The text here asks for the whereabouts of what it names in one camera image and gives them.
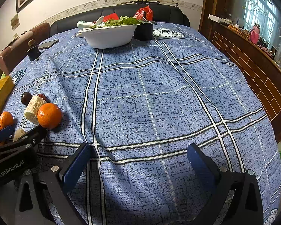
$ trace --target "leafy vegetables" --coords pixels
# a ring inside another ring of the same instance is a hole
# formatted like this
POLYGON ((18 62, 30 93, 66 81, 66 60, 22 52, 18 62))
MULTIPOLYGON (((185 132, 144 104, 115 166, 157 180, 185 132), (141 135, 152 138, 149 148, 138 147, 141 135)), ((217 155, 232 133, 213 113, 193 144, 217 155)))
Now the leafy vegetables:
POLYGON ((135 19, 134 17, 121 16, 120 19, 109 19, 105 23, 94 25, 91 28, 102 28, 102 27, 111 27, 119 25, 141 25, 142 20, 135 19))

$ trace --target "glass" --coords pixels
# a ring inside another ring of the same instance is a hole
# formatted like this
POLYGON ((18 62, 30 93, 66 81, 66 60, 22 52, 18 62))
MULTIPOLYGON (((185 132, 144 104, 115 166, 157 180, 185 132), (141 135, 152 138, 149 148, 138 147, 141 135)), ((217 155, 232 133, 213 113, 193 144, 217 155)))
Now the glass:
POLYGON ((273 0, 226 0, 224 17, 239 21, 249 32, 259 25, 258 45, 267 48, 281 67, 281 12, 273 0))

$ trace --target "decorative wall border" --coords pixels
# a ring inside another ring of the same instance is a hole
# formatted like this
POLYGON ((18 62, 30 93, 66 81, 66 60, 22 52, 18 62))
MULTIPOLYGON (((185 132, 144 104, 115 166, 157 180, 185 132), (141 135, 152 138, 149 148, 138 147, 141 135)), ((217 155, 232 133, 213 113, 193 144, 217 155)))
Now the decorative wall border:
MULTIPOLYGON (((75 7, 72 7, 70 9, 64 10, 54 16, 49 17, 48 19, 44 20, 43 22, 39 23, 49 23, 52 25, 55 21, 78 14, 78 13, 83 13, 86 11, 90 11, 96 8, 102 8, 102 7, 107 7, 107 6, 114 6, 116 4, 120 4, 123 2, 129 2, 129 1, 135 1, 135 0, 96 0, 88 3, 84 3, 75 7)), ((202 12, 202 6, 189 3, 189 2, 184 2, 180 0, 152 0, 152 1, 159 1, 161 4, 164 5, 172 5, 176 6, 176 3, 178 3, 179 7, 184 7, 188 9, 193 9, 199 12, 202 12)))

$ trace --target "black sofa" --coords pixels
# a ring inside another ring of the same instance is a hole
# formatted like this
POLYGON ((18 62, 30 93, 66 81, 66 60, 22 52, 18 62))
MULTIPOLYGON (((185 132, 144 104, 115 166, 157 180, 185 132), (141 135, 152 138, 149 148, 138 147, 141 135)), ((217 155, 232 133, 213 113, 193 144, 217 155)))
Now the black sofa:
MULTIPOLYGON (((126 4, 118 6, 103 7, 94 10, 90 10, 84 13, 79 13, 72 15, 70 17, 58 20, 51 25, 50 36, 53 36, 57 33, 68 31, 74 28, 77 28, 77 22, 83 20, 86 22, 96 21, 100 16, 106 16, 111 13, 116 13, 120 16, 133 16, 136 11, 141 7, 146 7, 147 4, 126 4)), ((180 8, 161 5, 159 3, 151 3, 149 7, 153 11, 153 20, 157 22, 168 22, 175 23, 179 25, 185 25, 189 27, 189 20, 186 15, 182 13, 180 8)))

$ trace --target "white root vegetable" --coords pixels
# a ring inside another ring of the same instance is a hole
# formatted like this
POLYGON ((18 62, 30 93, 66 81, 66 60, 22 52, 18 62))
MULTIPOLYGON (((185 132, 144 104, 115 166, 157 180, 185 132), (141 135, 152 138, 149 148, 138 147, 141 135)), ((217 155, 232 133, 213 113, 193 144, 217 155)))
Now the white root vegetable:
POLYGON ((19 138, 21 138, 24 134, 27 132, 24 131, 22 128, 19 128, 15 131, 15 135, 13 137, 13 141, 17 141, 19 138))
POLYGON ((37 113, 39 112, 39 108, 46 103, 45 100, 38 96, 33 96, 30 100, 28 106, 24 111, 24 116, 32 123, 39 125, 37 120, 37 113))

